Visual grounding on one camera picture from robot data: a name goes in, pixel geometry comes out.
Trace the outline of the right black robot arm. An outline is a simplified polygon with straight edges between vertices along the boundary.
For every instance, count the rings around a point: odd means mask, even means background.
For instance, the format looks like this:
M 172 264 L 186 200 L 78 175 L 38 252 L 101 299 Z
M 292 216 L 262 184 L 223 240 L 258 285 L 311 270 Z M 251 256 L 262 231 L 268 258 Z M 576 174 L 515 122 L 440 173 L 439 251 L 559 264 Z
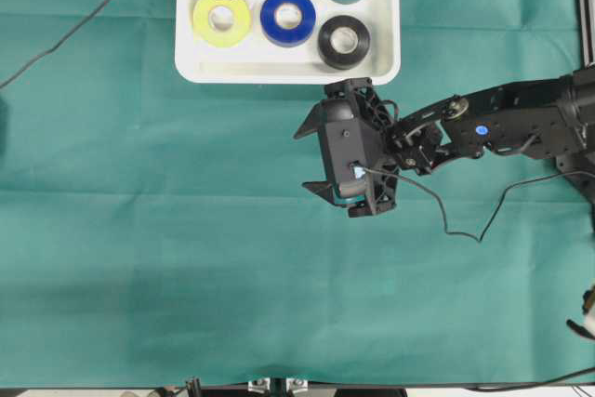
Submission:
M 397 174 L 419 176 L 485 152 L 553 159 L 594 200 L 594 69 L 491 87 L 441 100 L 404 118 L 389 112 L 368 78 L 325 86 L 295 139 L 318 137 L 326 179 L 304 188 L 352 218 L 396 206 Z

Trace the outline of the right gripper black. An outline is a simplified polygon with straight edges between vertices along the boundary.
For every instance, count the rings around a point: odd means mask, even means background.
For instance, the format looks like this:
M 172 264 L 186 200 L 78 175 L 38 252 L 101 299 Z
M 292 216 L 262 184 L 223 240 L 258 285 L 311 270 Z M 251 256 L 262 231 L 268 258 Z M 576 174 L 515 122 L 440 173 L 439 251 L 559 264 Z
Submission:
M 363 161 L 355 162 L 364 168 L 364 196 L 348 208 L 350 218 L 364 218 L 391 211 L 396 206 L 398 179 L 389 176 L 398 166 L 389 155 L 387 137 L 395 124 L 396 103 L 382 100 L 374 90 L 370 78 L 354 78 L 348 81 L 350 101 L 354 115 L 362 125 L 364 144 Z M 324 107 L 315 104 L 306 119 L 295 132 L 293 139 L 303 139 L 317 133 L 324 124 Z M 336 185 L 327 180 L 307 181 L 302 187 L 322 198 L 330 205 L 338 205 Z

